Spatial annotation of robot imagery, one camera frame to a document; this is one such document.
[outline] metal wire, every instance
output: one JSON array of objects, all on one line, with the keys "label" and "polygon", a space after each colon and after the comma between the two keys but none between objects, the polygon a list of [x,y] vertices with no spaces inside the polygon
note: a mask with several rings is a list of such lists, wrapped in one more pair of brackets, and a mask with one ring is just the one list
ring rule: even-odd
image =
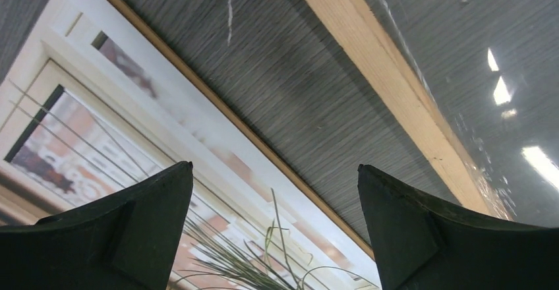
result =
[{"label": "metal wire", "polygon": [[33,117],[33,115],[29,114],[27,111],[25,111],[23,108],[21,108],[21,106],[17,105],[15,102],[10,101],[10,103],[12,103],[18,110],[20,110],[21,112],[23,112],[23,114],[27,115],[31,120],[33,120],[34,122],[36,122],[37,124],[39,124],[39,126],[43,127],[48,133],[50,133],[52,136],[54,136],[58,141],[60,141],[62,144],[64,144],[65,146],[67,146],[68,148],[70,148],[70,150],[72,152],[74,152],[74,154],[80,156],[80,158],[82,158],[83,160],[85,160],[87,163],[89,163],[93,168],[95,168],[97,171],[100,171],[103,175],[105,175],[106,177],[108,177],[109,179],[111,179],[114,183],[116,183],[117,185],[119,185],[122,188],[125,188],[125,186],[123,186],[119,181],[117,181],[116,179],[114,179],[113,177],[111,177],[109,174],[107,174],[105,171],[103,171],[103,169],[99,168],[96,164],[92,163],[90,160],[88,160],[87,158],[85,158],[85,156],[83,156],[81,153],[79,153],[78,151],[76,151],[72,146],[70,146],[70,144],[68,144],[67,142],[65,142],[62,138],[60,138],[60,136],[56,135],[51,129],[49,129],[46,125],[44,125],[41,121],[37,120],[35,117]]},{"label": "metal wire", "polygon": [[124,154],[126,154],[126,156],[128,158],[130,158],[130,160],[144,173],[144,175],[147,177],[149,177],[149,174],[144,170],[144,168],[142,168],[142,166],[140,166],[140,164],[132,157],[132,155],[130,155],[126,149],[124,149],[124,147],[122,145],[120,145],[120,143],[117,141],[117,139],[111,135],[111,133],[109,133],[109,131],[107,129],[105,129],[105,127],[101,124],[100,119],[97,117],[97,115],[94,115],[93,113],[89,113],[91,115],[91,118],[93,119],[93,121],[95,121],[95,123],[101,128],[101,130],[103,130],[105,132],[106,135],[108,135],[110,137],[110,139],[120,148],[120,150],[122,150],[124,152]]},{"label": "metal wire", "polygon": [[[75,130],[73,130],[72,128],[70,128],[64,121],[62,121],[60,118],[58,118],[58,116],[56,116],[56,114],[52,113],[52,111],[46,109],[40,102],[38,102],[37,100],[35,100],[35,98],[33,98],[32,96],[30,96],[27,92],[21,90],[21,88],[19,88],[12,80],[9,80],[10,83],[17,89],[19,90],[19,92],[24,94],[24,97],[29,98],[29,100],[31,100],[33,103],[35,103],[36,105],[38,105],[43,111],[45,111],[46,113],[48,113],[49,115],[51,115],[58,123],[62,124],[66,129],[68,129],[68,131],[70,131],[72,134],[74,134],[77,138],[79,138],[83,143],[85,143],[87,146],[89,146],[91,149],[93,149],[97,154],[101,155],[103,158],[105,158],[106,160],[108,160],[110,163],[112,163],[116,168],[118,168],[120,171],[122,171],[124,174],[126,174],[126,176],[128,176],[130,179],[132,179],[134,182],[138,182],[138,179],[136,179],[136,177],[134,177],[133,175],[131,175],[128,171],[124,170],[121,166],[119,166],[117,163],[115,163],[112,159],[110,159],[108,156],[106,156],[103,152],[101,152],[100,150],[98,150],[95,146],[91,145],[91,143],[89,143],[85,138],[83,138],[83,136],[81,136],[79,133],[77,133]],[[118,142],[116,142],[114,140],[114,138],[107,132],[107,130],[105,130],[103,127],[101,127],[102,130],[109,135],[109,137],[118,145],[118,147],[120,147],[120,149],[122,149],[121,145],[118,144]]]}]

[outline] glossy surface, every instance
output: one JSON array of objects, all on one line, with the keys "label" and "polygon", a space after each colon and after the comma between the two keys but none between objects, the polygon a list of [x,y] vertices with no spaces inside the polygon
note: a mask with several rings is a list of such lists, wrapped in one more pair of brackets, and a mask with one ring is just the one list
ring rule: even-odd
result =
[{"label": "glossy surface", "polygon": [[367,1],[514,219],[558,226],[559,0]]}]

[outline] white mark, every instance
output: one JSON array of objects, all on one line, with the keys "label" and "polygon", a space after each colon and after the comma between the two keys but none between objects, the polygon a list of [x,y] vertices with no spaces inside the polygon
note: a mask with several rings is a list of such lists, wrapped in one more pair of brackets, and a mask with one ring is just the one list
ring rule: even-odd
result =
[{"label": "white mark", "polygon": [[403,8],[403,5],[402,5],[401,1],[399,2],[399,4],[400,4],[400,7],[402,9],[402,13],[403,13],[403,16],[405,17],[406,22],[409,23],[409,18],[407,17],[407,13],[405,12],[405,9]]},{"label": "white mark", "polygon": [[458,132],[462,133],[462,127],[458,123],[458,120],[456,119],[456,117],[454,117],[454,123],[456,124],[456,127],[458,127]]},{"label": "white mark", "polygon": [[514,214],[514,216],[518,216],[516,214],[516,212],[514,211],[513,206],[510,204],[509,200],[504,200],[503,202],[507,205],[508,209],[512,212],[512,214]]},{"label": "white mark", "polygon": [[466,125],[466,121],[464,121],[464,116],[462,115],[462,113],[458,113],[458,116],[460,117],[460,122],[462,122],[462,128],[468,131],[468,126]]},{"label": "white mark", "polygon": [[229,27],[227,46],[229,46],[229,44],[231,43],[231,36],[233,35],[233,6],[231,5],[231,0],[227,0],[227,6],[229,7],[229,16],[227,18],[227,26]]}]

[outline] wooden trim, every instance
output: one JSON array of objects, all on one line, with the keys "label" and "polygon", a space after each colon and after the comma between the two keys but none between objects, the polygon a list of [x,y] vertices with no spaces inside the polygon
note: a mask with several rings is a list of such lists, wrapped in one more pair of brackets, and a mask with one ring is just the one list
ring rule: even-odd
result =
[{"label": "wooden trim", "polygon": [[199,89],[295,186],[320,208],[365,253],[374,259],[372,249],[311,187],[300,178],[250,127],[212,91],[200,77],[123,1],[108,0],[173,66]]},{"label": "wooden trim", "polygon": [[502,202],[365,0],[306,1],[462,205],[507,218]]}]

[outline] ceiling light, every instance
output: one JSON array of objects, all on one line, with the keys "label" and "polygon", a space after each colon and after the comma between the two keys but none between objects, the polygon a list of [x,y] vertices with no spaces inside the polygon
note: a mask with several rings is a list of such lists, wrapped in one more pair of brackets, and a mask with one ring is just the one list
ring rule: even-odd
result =
[{"label": "ceiling light", "polygon": [[522,155],[544,179],[559,189],[559,169],[539,146],[524,147]]},{"label": "ceiling light", "polygon": [[516,109],[511,109],[501,113],[501,117],[503,119],[510,119],[511,117],[515,117],[516,114],[517,114]]},{"label": "ceiling light", "polygon": [[511,100],[511,96],[508,93],[503,77],[499,77],[497,87],[495,87],[495,91],[493,91],[493,99],[495,99],[496,105],[502,105],[510,102]]},{"label": "ceiling light", "polygon": [[489,68],[491,68],[491,71],[499,71],[499,66],[497,65],[497,61],[495,61],[495,57],[493,57],[491,48],[487,49],[487,63],[489,64]]}]

